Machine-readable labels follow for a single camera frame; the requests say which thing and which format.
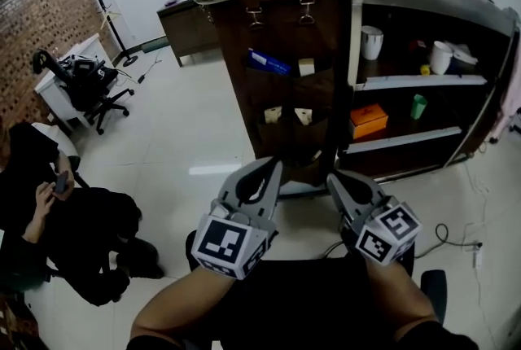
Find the brown fabric organizer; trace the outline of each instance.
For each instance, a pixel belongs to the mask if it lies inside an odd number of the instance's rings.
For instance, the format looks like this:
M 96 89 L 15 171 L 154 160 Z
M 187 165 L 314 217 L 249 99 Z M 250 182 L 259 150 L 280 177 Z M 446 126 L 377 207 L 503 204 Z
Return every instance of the brown fabric organizer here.
M 333 168 L 339 122 L 347 123 L 346 105 L 350 105 L 350 12 L 343 9 L 350 3 L 351 0 L 229 0 L 205 7 L 217 27 L 255 155 L 281 158 L 285 181 L 317 186 L 325 182 Z M 249 48 L 290 64 L 291 75 L 249 68 Z M 300 77 L 298 61 L 305 58 L 315 59 L 317 72 Z M 282 106 L 281 120 L 267 125 L 264 110 L 278 106 Z M 317 120 L 303 126 L 296 118 L 295 108 L 313 109 Z M 319 151 L 322 153 L 318 159 L 311 162 Z

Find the forearm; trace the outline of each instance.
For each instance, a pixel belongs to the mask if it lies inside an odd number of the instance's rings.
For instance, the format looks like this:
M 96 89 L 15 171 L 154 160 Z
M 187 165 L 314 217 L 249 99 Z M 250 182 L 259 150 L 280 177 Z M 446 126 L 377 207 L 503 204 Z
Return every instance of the forearm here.
M 392 262 L 382 266 L 369 260 L 366 265 L 374 302 L 398 339 L 417 324 L 436 320 L 431 301 L 402 265 Z
M 34 216 L 33 220 L 25 228 L 25 233 L 22 238 L 29 243 L 38 243 L 40 237 L 43 234 L 43 230 L 46 228 L 45 216 Z
M 67 155 L 65 155 L 62 151 L 59 151 L 58 159 L 56 159 L 55 165 L 58 173 L 68 171 L 69 175 L 72 175 L 71 162 L 69 161 Z
M 183 330 L 214 308 L 233 284 L 234 279 L 197 268 L 147 304 L 134 321 L 133 336 L 140 331 L 168 334 Z

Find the white tiled floor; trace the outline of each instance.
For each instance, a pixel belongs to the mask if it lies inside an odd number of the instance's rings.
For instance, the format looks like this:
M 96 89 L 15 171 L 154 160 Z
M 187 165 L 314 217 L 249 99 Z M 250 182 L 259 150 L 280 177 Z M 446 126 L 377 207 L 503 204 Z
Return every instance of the white tiled floor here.
M 125 70 L 137 80 L 157 55 L 139 53 L 139 60 Z M 186 66 L 179 68 L 172 51 L 164 48 L 158 60 L 141 85 L 127 81 L 121 87 L 136 89 L 133 97 L 122 99 L 130 117 L 112 112 L 103 136 L 93 129 L 79 130 L 74 139 L 82 155 L 81 174 L 92 186 L 134 197 L 144 215 L 140 236 L 158 247 L 170 278 L 134 279 L 119 303 L 102 308 L 87 304 L 61 279 L 28 292 L 27 301 L 51 350 L 124 349 L 139 309 L 173 278 L 187 273 L 185 238 L 209 210 L 226 176 L 190 175 L 189 169 L 253 159 L 219 54 L 184 59 Z M 436 242 L 434 229 L 440 222 L 449 227 L 453 241 L 466 232 L 467 240 L 484 243 L 484 263 L 477 273 L 472 254 L 450 246 L 417 260 L 414 273 L 419 282 L 425 270 L 446 271 L 445 325 L 469 335 L 482 349 L 504 344 L 518 321 L 520 186 L 521 138 L 507 134 L 466 164 L 384 187 L 406 200 L 422 220 L 418 251 Z M 339 239 L 339 216 L 329 198 L 281 203 L 275 220 L 281 234 L 269 259 L 311 258 Z

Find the white desk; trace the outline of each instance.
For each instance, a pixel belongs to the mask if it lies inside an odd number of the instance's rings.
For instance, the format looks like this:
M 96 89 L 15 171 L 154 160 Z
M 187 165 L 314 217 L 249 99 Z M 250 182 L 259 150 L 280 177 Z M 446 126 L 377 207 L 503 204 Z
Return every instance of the white desk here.
M 108 68 L 114 68 L 111 60 L 107 56 L 107 52 L 103 49 L 99 41 L 99 35 L 89 37 L 86 41 L 75 45 L 65 56 L 65 59 L 70 55 L 82 55 L 87 58 L 96 58 L 98 61 L 105 61 Z M 72 131 L 72 127 L 67 122 L 73 118 L 77 118 L 85 127 L 90 127 L 89 121 L 85 118 L 83 112 L 79 112 L 71 104 L 68 94 L 60 87 L 62 81 L 52 72 L 47 71 L 44 77 L 38 82 L 34 90 L 40 94 L 47 105 L 52 110 L 53 114 L 60 119 L 63 124 Z

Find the white cup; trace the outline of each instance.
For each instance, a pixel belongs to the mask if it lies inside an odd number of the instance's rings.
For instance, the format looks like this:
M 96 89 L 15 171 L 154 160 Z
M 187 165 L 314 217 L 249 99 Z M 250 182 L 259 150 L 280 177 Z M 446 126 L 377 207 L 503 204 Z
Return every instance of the white cup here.
M 431 70 L 438 75 L 443 75 L 449 69 L 454 51 L 443 42 L 434 42 L 431 55 Z
M 380 55 L 383 44 L 383 32 L 373 26 L 361 28 L 361 55 L 367 60 L 375 60 Z

